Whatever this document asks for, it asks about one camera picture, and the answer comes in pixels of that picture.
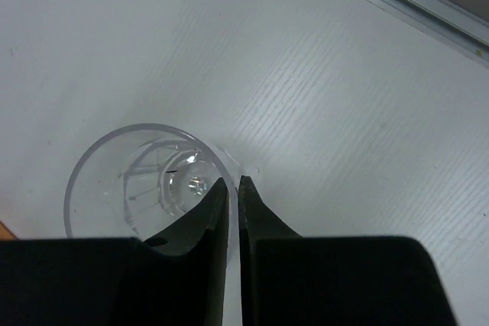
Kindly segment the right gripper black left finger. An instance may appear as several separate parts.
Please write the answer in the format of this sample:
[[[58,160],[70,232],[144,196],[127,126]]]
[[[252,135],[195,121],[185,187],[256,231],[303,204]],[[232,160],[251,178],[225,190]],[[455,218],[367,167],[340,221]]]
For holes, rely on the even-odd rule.
[[[228,190],[147,240],[4,240],[3,325],[220,325]]]

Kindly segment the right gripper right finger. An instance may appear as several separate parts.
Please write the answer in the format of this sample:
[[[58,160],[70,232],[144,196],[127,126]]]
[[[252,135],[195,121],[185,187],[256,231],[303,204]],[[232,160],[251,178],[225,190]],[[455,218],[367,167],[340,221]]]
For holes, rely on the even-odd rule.
[[[303,237],[238,188],[246,325],[454,325],[434,262],[411,237]]]

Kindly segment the clear plastic cup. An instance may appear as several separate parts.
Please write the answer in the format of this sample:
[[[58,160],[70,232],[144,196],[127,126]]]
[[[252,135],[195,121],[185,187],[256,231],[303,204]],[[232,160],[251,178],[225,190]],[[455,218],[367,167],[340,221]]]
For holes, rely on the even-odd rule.
[[[237,177],[238,165],[225,150],[179,128],[155,123],[121,127],[99,138],[74,166],[63,203],[66,235],[147,240],[224,179],[227,256],[232,257]]]

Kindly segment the orange cloth napkin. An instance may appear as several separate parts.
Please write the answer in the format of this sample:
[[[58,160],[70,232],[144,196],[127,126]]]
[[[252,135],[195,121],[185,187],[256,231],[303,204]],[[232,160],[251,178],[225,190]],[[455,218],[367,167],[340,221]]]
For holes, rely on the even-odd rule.
[[[16,240],[17,237],[0,221],[0,240]]]

